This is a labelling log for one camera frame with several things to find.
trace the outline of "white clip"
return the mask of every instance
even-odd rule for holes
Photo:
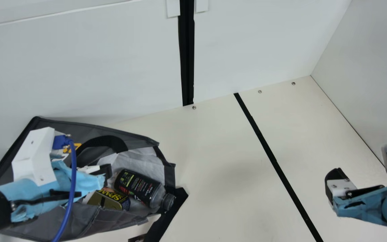
[[[169,18],[180,16],[180,0],[166,0],[167,16]]]
[[[196,0],[195,12],[206,12],[209,10],[209,0]]]

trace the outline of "black bag handle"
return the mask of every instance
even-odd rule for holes
[[[92,147],[110,147],[114,153],[128,151],[128,147],[122,139],[113,135],[104,135],[89,139],[81,144],[76,150],[76,156],[78,157],[84,150]],[[81,161],[77,161],[77,167],[83,167],[84,165],[87,164],[81,164]]]
[[[187,197],[189,196],[183,187],[175,189],[173,195],[176,196],[174,204],[166,213],[163,211],[161,212],[161,217],[152,224],[144,238],[144,242],[160,241],[175,214],[178,212],[184,201],[186,201]]]

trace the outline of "black gap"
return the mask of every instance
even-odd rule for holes
[[[183,106],[194,103],[194,3],[195,0],[180,0],[180,16],[178,17],[178,46],[180,49],[181,93]]]
[[[238,93],[234,93],[234,96],[237,99],[238,104],[240,105],[241,109],[243,110],[244,115],[246,115],[247,120],[249,120],[250,125],[252,126],[253,130],[256,133],[256,136],[258,137],[259,141],[261,142],[262,147],[265,150],[265,153],[267,153],[267,156],[270,159],[271,164],[273,164],[273,167],[274,167],[275,171],[277,172],[278,177],[280,177],[280,180],[282,181],[283,185],[285,186],[286,191],[289,193],[289,196],[291,197],[291,199],[294,202],[295,206],[297,207],[299,213],[301,214],[302,218],[304,219],[304,222],[307,225],[308,229],[310,230],[310,233],[313,235],[314,239],[317,242],[323,242],[318,231],[316,230],[316,227],[313,225],[313,222],[310,220],[307,212],[305,211],[303,205],[301,204],[300,200],[298,199],[298,196],[295,194],[295,191],[293,190],[291,184],[289,183],[288,179],[286,178],[285,174],[283,173],[283,170],[278,165],[278,162],[275,159],[275,156],[274,156],[272,150],[270,149],[269,145],[267,144],[267,141],[265,140],[264,136],[262,135],[261,131],[259,130],[259,127],[256,124],[255,120],[253,119],[252,115],[250,115],[250,112],[247,109],[246,105],[244,104],[243,100],[241,99],[240,95]]]

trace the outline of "black plastic bottle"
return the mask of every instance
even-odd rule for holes
[[[114,181],[114,189],[132,196],[149,208],[162,207],[169,210],[175,196],[166,193],[165,187],[159,182],[131,170],[122,170]]]

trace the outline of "spam can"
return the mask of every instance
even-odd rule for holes
[[[131,206],[131,201],[126,195],[118,194],[111,189],[104,188],[96,191],[87,204],[97,205],[108,209],[128,211]]]

